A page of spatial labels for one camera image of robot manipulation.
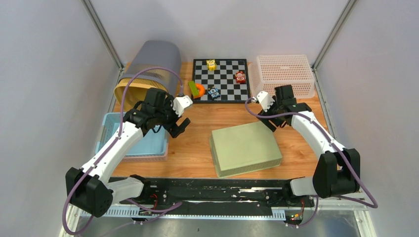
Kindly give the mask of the light blue plastic basket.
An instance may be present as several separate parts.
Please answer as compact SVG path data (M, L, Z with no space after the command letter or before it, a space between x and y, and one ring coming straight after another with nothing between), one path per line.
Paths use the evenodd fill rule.
M120 125L120 113L107 113L102 122L102 134L96 144L95 153L113 137ZM144 138L136 143L125 157L153 156L162 154L169 141L168 133L162 128L158 133L149 131Z

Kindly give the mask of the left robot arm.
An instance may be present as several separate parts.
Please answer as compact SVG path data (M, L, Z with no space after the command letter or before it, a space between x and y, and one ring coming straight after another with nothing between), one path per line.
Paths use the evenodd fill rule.
M67 198L63 210L72 204L94 217L103 216L110 206L134 198L139 204L151 199L149 182L138 175L110 182L115 168L150 131L165 129L176 138L190 124L186 118L180 125L177 121L193 104L187 95L173 97L164 90L151 88L144 100L123 113L118 131L102 149L81 168L70 168L66 175Z

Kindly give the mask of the pink plastic basket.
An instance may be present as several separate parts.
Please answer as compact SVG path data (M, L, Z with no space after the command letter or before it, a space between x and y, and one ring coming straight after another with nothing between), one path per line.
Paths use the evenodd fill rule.
M140 157L124 157L121 162L158 162L166 161L168 159L168 147L167 143L164 152L162 154L157 154L153 156L140 156Z

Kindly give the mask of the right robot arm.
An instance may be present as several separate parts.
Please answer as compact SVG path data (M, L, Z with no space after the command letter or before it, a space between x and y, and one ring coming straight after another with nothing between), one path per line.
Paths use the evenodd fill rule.
M302 196L335 197L359 191L360 154L347 149L318 123L306 103L297 102L291 85L275 88L275 95L262 91L256 96L262 110L258 113L271 131L289 125L315 153L318 162L313 176L291 179L282 192L283 202L295 206Z

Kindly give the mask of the large white plastic basket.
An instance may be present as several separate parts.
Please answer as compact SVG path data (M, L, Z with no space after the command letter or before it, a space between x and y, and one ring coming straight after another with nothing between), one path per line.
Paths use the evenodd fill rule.
M248 65L251 95L261 91L275 94L275 88L291 85L297 99L315 96L315 79L308 58L300 55L259 55Z

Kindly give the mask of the green plastic basket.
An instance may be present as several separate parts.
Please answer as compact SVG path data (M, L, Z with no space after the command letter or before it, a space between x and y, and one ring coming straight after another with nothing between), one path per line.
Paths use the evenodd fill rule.
M274 133L260 121L213 130L209 145L219 178L276 167L283 158Z

